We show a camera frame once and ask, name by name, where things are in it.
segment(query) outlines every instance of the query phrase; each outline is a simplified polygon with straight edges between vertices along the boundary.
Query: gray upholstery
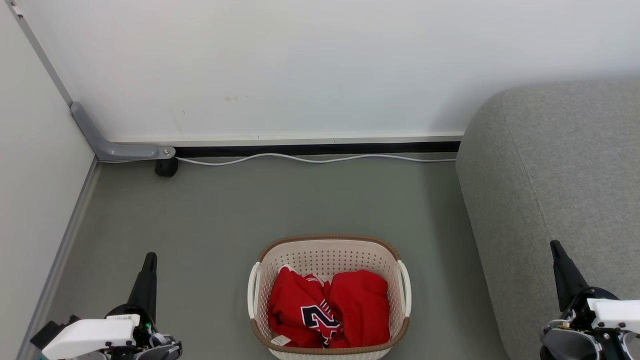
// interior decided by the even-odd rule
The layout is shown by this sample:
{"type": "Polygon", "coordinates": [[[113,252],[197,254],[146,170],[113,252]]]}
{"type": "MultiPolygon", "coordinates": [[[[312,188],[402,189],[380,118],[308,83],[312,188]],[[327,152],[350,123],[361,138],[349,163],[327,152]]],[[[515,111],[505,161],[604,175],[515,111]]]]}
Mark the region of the gray upholstery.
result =
{"type": "Polygon", "coordinates": [[[467,128],[457,168],[512,360],[539,359],[539,329],[559,314],[551,239],[590,285],[640,299],[640,81],[502,92],[467,128]]]}

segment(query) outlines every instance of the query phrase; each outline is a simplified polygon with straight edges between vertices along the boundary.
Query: laundry basket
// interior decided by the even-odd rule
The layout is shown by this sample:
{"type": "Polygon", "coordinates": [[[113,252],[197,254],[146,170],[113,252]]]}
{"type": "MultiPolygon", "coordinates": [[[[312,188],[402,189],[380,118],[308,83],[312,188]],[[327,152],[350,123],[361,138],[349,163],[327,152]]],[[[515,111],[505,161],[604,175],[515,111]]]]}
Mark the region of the laundry basket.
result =
{"type": "Polygon", "coordinates": [[[262,251],[249,275],[247,306],[253,332],[282,360],[375,360],[383,357],[404,336],[411,313],[411,282],[396,250],[376,238],[353,235],[313,235],[286,238],[262,251]],[[278,269],[291,265],[299,274],[314,274],[330,281],[339,272],[368,270],[388,283],[391,339],[382,345],[358,348],[295,348],[271,342],[278,336],[269,328],[267,310],[278,269]]]}

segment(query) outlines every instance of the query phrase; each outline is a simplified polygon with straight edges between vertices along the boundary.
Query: cable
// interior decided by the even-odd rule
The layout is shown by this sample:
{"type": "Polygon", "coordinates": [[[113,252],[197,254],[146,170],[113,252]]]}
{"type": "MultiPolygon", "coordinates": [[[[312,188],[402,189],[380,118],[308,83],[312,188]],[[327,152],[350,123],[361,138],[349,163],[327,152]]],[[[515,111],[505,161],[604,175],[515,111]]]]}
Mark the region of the cable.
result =
{"type": "Polygon", "coordinates": [[[190,160],[190,159],[185,159],[185,158],[178,158],[178,157],[176,157],[176,159],[178,159],[180,161],[184,161],[186,163],[192,163],[192,164],[197,164],[197,165],[205,165],[205,166],[208,166],[208,167],[221,167],[221,166],[225,166],[225,165],[241,163],[243,161],[247,161],[247,160],[251,160],[251,159],[255,159],[255,158],[262,158],[262,157],[265,157],[265,156],[277,156],[277,157],[281,157],[281,158],[287,158],[287,159],[296,160],[296,161],[302,161],[304,163],[311,163],[311,164],[328,164],[328,163],[336,163],[338,161],[347,161],[347,160],[362,159],[362,158],[388,158],[388,159],[399,159],[399,160],[415,161],[417,163],[448,163],[448,162],[456,161],[455,159],[423,160],[423,159],[406,158],[404,156],[386,155],[386,154],[364,154],[364,155],[350,156],[348,158],[336,158],[336,159],[329,159],[329,160],[309,160],[309,159],[298,158],[296,156],[291,156],[291,155],[276,154],[274,152],[267,152],[267,153],[264,153],[264,154],[256,154],[256,155],[252,155],[252,156],[247,156],[246,158],[242,158],[242,159],[238,159],[238,160],[234,160],[234,161],[227,161],[227,162],[224,162],[224,163],[206,163],[206,162],[203,162],[203,161],[195,161],[195,160],[190,160]]]}
{"type": "Polygon", "coordinates": [[[107,163],[107,164],[124,164],[124,163],[135,163],[137,161],[142,161],[142,160],[113,160],[113,161],[101,161],[101,163],[107,163]]]}
{"type": "Polygon", "coordinates": [[[595,291],[595,290],[602,290],[602,291],[607,291],[604,290],[603,288],[599,288],[598,286],[588,286],[587,288],[584,288],[580,291],[578,291],[577,294],[575,294],[572,298],[571,298],[571,302],[569,302],[569,305],[566,307],[566,309],[563,311],[561,318],[566,318],[567,316],[569,316],[569,314],[571,313],[571,310],[573,310],[573,306],[575,305],[575,302],[578,301],[578,298],[584,294],[587,291],[595,291]]]}
{"type": "Polygon", "coordinates": [[[178,354],[178,357],[180,357],[182,355],[182,341],[178,341],[178,343],[174,347],[167,350],[162,356],[162,358],[160,358],[160,360],[166,360],[169,357],[169,355],[171,355],[171,353],[176,351],[180,351],[180,353],[178,354]]]}

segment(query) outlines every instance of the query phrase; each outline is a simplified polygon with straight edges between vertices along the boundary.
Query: gray floor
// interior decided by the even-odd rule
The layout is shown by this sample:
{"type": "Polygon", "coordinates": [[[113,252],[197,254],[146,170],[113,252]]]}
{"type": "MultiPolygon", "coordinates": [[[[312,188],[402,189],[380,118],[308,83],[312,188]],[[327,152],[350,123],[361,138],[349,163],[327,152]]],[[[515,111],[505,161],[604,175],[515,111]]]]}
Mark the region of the gray floor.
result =
{"type": "Polygon", "coordinates": [[[409,331],[386,359],[507,359],[453,163],[258,159],[181,164],[173,178],[153,166],[101,165],[54,320],[102,318],[154,251],[157,324],[183,341],[183,359],[272,359],[246,312],[259,252],[284,236],[353,233],[392,243],[411,275],[409,331]]]}

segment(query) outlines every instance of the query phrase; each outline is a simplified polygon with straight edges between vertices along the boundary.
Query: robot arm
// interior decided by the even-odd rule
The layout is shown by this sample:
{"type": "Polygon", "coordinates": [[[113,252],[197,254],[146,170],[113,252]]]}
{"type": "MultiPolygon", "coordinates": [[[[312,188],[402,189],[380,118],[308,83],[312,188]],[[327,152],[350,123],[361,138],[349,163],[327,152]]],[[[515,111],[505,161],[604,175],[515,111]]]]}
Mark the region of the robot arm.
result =
{"type": "Polygon", "coordinates": [[[588,286],[559,241],[551,242],[562,315],[542,328],[542,360],[633,360],[628,343],[640,332],[640,300],[618,300],[588,286]]]}
{"type": "Polygon", "coordinates": [[[32,339],[50,360],[176,360],[182,343],[156,329],[157,256],[149,252],[126,304],[104,319],[49,322],[32,339]]]}

